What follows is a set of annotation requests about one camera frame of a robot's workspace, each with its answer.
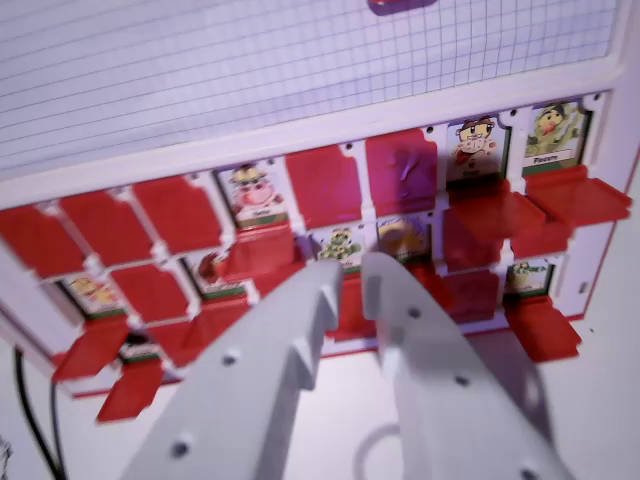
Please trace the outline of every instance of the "red plastic flap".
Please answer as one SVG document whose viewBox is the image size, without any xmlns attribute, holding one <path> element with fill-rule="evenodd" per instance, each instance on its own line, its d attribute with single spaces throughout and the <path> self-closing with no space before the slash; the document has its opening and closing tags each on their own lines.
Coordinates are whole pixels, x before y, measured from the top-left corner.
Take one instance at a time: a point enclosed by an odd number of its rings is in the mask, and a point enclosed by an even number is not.
<svg viewBox="0 0 640 480">
<path fill-rule="evenodd" d="M 137 183 L 133 191 L 172 253 L 220 245 L 221 227 L 206 193 L 184 177 Z"/>
<path fill-rule="evenodd" d="M 535 231 L 545 214 L 519 193 L 499 191 L 465 196 L 451 201 L 451 208 L 474 238 L 482 243 Z"/>
<path fill-rule="evenodd" d="M 246 296 L 204 302 L 200 315 L 192 322 L 184 346 L 200 349 L 208 347 L 248 311 Z"/>
<path fill-rule="evenodd" d="M 56 382 L 92 377 L 118 357 L 129 334 L 127 318 L 110 317 L 85 323 L 78 338 L 53 374 Z"/>
<path fill-rule="evenodd" d="M 541 208 L 571 227 L 613 222 L 629 216 L 631 198 L 598 178 L 584 165 L 526 177 L 527 194 Z"/>
<path fill-rule="evenodd" d="M 294 258 L 295 242 L 288 224 L 243 230 L 226 261 L 218 264 L 219 274 L 225 282 L 236 282 L 291 265 Z"/>
<path fill-rule="evenodd" d="M 266 297 L 291 275 L 305 267 L 305 261 L 299 249 L 295 249 L 295 257 L 291 265 L 279 267 L 272 272 L 253 277 L 253 283 L 262 297 Z"/>
<path fill-rule="evenodd" d="M 144 322 L 187 314 L 187 299 L 171 272 L 162 271 L 155 265 L 142 265 L 114 270 L 111 278 Z"/>
<path fill-rule="evenodd" d="M 449 271 L 484 267 L 500 261 L 502 240 L 479 242 L 451 210 L 443 213 L 442 222 L 444 260 Z"/>
<path fill-rule="evenodd" d="M 362 314 L 362 286 L 359 273 L 344 277 L 340 323 L 336 330 L 327 332 L 327 336 L 336 342 L 376 336 L 376 322 L 367 320 Z"/>
<path fill-rule="evenodd" d="M 0 234 L 41 278 L 84 269 L 84 254 L 60 221 L 32 205 L 0 212 Z"/>
<path fill-rule="evenodd" d="M 338 145 L 287 155 L 287 170 L 307 228 L 360 220 L 358 169 Z"/>
<path fill-rule="evenodd" d="M 151 239 L 127 202 L 102 191 L 61 198 L 60 206 L 104 265 L 151 257 Z"/>
<path fill-rule="evenodd" d="M 564 252 L 573 235 L 573 229 L 557 220 L 548 219 L 538 230 L 511 239 L 515 258 L 535 257 Z"/>
<path fill-rule="evenodd" d="M 122 367 L 116 382 L 98 413 L 98 422 L 135 418 L 151 405 L 164 378 L 160 359 L 145 360 Z"/>
<path fill-rule="evenodd" d="M 456 323 L 490 320 L 498 303 L 500 278 L 489 270 L 444 277 L 455 306 L 449 315 Z"/>
<path fill-rule="evenodd" d="M 453 292 L 444 279 L 436 274 L 432 265 L 416 262 L 409 264 L 407 269 L 418 279 L 424 288 L 427 289 L 443 310 L 448 312 L 455 307 Z"/>
<path fill-rule="evenodd" d="M 371 196 L 378 215 L 435 205 L 438 146 L 419 128 L 366 140 Z"/>
<path fill-rule="evenodd" d="M 162 347 L 164 352 L 171 357 L 176 366 L 184 367 L 198 358 L 202 351 L 202 348 L 188 348 L 185 346 L 191 327 L 191 322 L 185 320 L 151 327 L 147 331 L 153 340 Z"/>
<path fill-rule="evenodd" d="M 562 313 L 553 308 L 549 297 L 521 300 L 506 306 L 509 326 L 527 355 L 534 362 L 545 362 L 578 355 L 582 342 Z"/>
</svg>

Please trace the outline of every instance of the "grid paper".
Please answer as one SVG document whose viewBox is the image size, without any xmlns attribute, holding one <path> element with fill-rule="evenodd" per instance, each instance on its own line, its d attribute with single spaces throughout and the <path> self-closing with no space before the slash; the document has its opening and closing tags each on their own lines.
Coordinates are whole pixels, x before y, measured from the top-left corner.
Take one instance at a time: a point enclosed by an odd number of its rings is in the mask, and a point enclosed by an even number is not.
<svg viewBox="0 0 640 480">
<path fill-rule="evenodd" d="M 617 7 L 400 1 L 0 1 L 0 175 L 601 57 Z"/>
</svg>

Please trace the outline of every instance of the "black cable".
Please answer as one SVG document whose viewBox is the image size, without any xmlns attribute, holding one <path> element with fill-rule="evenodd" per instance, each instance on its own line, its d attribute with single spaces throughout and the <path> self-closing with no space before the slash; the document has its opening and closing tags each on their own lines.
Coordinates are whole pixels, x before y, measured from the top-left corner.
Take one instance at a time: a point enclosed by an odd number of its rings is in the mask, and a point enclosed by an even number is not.
<svg viewBox="0 0 640 480">
<path fill-rule="evenodd" d="M 62 454 L 62 443 L 60 442 L 60 425 L 58 422 L 58 399 L 56 384 L 51 382 L 50 409 L 51 409 L 51 429 L 53 430 L 53 444 L 56 448 L 58 456 L 58 473 L 61 479 L 66 480 L 67 468 L 64 464 L 64 455 Z"/>
<path fill-rule="evenodd" d="M 47 466 L 49 467 L 49 471 L 51 472 L 51 476 L 55 480 L 66 480 L 64 477 L 60 475 L 60 471 L 58 469 L 58 465 L 54 461 L 51 456 L 51 452 L 47 447 L 47 444 L 44 441 L 42 436 L 42 432 L 40 431 L 40 427 L 38 426 L 33 412 L 31 411 L 31 403 L 29 402 L 29 397 L 27 396 L 27 390 L 25 388 L 24 383 L 24 369 L 23 369 L 23 360 L 22 360 L 22 352 L 18 348 L 14 348 L 13 350 L 13 359 L 14 359 L 14 367 L 15 367 L 15 382 L 18 393 L 20 395 L 20 404 L 22 406 L 22 412 L 27 419 L 27 423 L 29 424 L 29 428 L 31 429 L 31 433 L 35 437 L 36 443 L 38 444 L 38 448 L 40 449 L 40 453 L 44 457 Z"/>
</svg>

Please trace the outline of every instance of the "character card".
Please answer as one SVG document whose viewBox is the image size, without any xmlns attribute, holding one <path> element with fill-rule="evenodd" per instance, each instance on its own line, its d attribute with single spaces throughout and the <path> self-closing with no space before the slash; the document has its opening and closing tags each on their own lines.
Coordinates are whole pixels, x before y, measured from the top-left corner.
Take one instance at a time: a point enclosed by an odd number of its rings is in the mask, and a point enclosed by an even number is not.
<svg viewBox="0 0 640 480">
<path fill-rule="evenodd" d="M 406 260 L 431 255 L 431 224 L 427 212 L 391 215 L 378 220 L 378 250 Z"/>
<path fill-rule="evenodd" d="M 131 332 L 120 348 L 122 363 L 131 364 L 160 358 L 160 347 L 142 332 Z"/>
<path fill-rule="evenodd" d="M 205 299 L 243 295 L 246 282 L 225 282 L 221 278 L 227 261 L 228 252 L 216 248 L 190 253 L 182 258 L 200 295 Z"/>
<path fill-rule="evenodd" d="M 450 125 L 447 131 L 447 185 L 503 172 L 509 130 L 496 117 L 484 116 Z"/>
<path fill-rule="evenodd" d="M 510 266 L 507 270 L 505 295 L 517 297 L 546 295 L 555 261 L 554 258 L 543 258 Z"/>
<path fill-rule="evenodd" d="M 259 160 L 218 172 L 218 181 L 240 228 L 287 220 L 282 161 Z"/>
<path fill-rule="evenodd" d="M 362 255 L 371 251 L 375 236 L 373 225 L 351 223 L 312 230 L 309 239 L 318 260 L 338 260 L 345 273 L 352 273 L 360 270 Z"/>
<path fill-rule="evenodd" d="M 522 174 L 577 165 L 587 126 L 588 114 L 578 102 L 533 109 Z"/>
<path fill-rule="evenodd" d="M 64 277 L 58 285 L 78 305 L 87 319 L 126 314 L 124 300 L 108 280 L 80 273 Z"/>
</svg>

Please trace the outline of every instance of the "white table surface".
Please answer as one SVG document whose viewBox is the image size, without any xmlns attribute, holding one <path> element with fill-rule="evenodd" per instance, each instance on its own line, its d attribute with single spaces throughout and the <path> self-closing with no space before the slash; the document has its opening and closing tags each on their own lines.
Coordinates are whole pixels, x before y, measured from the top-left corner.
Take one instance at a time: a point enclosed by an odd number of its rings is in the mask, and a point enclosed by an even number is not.
<svg viewBox="0 0 640 480">
<path fill-rule="evenodd" d="M 630 194 L 638 193 L 636 178 Z M 583 339 L 579 358 L 534 366 L 510 332 L 470 339 L 579 480 L 640 475 L 640 215 L 635 211 L 618 225 L 587 317 L 573 324 Z M 37 416 L 50 435 L 48 379 L 30 366 L 26 375 Z M 61 398 L 70 479 L 119 478 L 176 388 L 162 388 L 137 419 L 107 426 L 94 421 L 103 396 Z M 542 407 L 532 408 L 541 398 Z M 401 478 L 396 421 L 392 388 L 374 354 L 323 360 L 316 389 L 302 394 L 286 480 Z M 13 444 L 9 480 L 48 478 L 18 407 L 12 349 L 1 340 L 0 435 Z"/>
</svg>

